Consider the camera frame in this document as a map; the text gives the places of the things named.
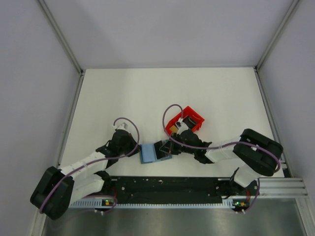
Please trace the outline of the blue leather card holder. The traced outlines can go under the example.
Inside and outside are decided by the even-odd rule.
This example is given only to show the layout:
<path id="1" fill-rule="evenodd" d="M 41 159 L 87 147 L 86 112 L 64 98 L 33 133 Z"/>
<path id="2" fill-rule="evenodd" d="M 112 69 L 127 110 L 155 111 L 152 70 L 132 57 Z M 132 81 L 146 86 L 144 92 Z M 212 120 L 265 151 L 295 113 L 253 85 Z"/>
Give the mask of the blue leather card holder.
<path id="1" fill-rule="evenodd" d="M 140 162 L 141 162 L 141 164 L 149 164 L 149 163 L 159 162 L 156 159 L 154 143 L 141 145 Z"/>

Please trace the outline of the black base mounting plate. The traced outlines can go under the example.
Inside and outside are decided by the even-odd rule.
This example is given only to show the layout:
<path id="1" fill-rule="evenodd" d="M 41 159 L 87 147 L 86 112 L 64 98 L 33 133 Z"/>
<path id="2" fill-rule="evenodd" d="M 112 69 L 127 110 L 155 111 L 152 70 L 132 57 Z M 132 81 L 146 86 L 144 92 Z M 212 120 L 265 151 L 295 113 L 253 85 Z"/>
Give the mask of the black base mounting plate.
<path id="1" fill-rule="evenodd" d="M 118 203 L 219 203 L 228 197 L 247 200 L 257 192 L 254 180 L 243 188 L 228 178 L 216 177 L 108 177 L 100 195 L 114 196 Z"/>

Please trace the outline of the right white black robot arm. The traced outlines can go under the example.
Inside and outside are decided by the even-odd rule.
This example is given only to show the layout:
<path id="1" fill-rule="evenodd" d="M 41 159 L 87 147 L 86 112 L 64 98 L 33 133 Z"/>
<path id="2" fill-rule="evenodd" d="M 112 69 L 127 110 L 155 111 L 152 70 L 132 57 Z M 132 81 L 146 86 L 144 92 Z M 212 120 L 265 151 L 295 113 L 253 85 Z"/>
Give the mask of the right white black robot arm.
<path id="1" fill-rule="evenodd" d="M 173 133 L 159 150 L 171 155 L 189 153 L 202 164 L 241 160 L 242 165 L 236 168 L 229 183 L 230 190 L 240 195 L 254 180 L 260 177 L 271 177 L 279 171 L 280 157 L 284 148 L 278 142 L 247 128 L 239 138 L 216 145 L 202 141 L 195 133 L 187 129 Z"/>

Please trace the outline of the red plastic bin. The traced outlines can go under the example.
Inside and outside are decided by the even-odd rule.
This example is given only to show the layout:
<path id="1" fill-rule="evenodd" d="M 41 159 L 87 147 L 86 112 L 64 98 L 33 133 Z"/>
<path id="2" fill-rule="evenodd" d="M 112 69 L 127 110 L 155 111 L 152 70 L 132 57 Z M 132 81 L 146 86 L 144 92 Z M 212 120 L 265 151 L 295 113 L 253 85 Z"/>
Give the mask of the red plastic bin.
<path id="1" fill-rule="evenodd" d="M 171 135 L 172 133 L 176 133 L 178 131 L 175 124 L 176 124 L 176 122 L 179 121 L 179 119 L 181 118 L 181 115 L 182 115 L 182 112 L 179 112 L 165 126 L 166 131 L 169 135 Z M 201 128 L 202 123 L 204 121 L 205 121 L 205 119 L 199 113 L 197 113 L 193 108 L 191 108 L 190 106 L 186 106 L 183 109 L 183 122 L 193 132 L 198 131 Z"/>

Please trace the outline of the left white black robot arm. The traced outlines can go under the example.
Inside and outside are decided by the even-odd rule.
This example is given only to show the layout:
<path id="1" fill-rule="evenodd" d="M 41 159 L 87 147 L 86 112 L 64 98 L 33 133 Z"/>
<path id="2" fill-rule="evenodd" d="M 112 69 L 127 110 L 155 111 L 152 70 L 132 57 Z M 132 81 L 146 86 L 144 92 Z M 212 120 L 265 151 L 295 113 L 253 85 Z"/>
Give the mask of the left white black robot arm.
<path id="1" fill-rule="evenodd" d="M 119 159 L 137 154 L 139 138 L 125 129 L 116 129 L 112 139 L 86 158 L 62 167 L 49 167 L 30 197 L 30 203 L 52 220 L 59 219 L 68 207 L 94 193 L 106 195 L 112 184 L 106 169 Z"/>

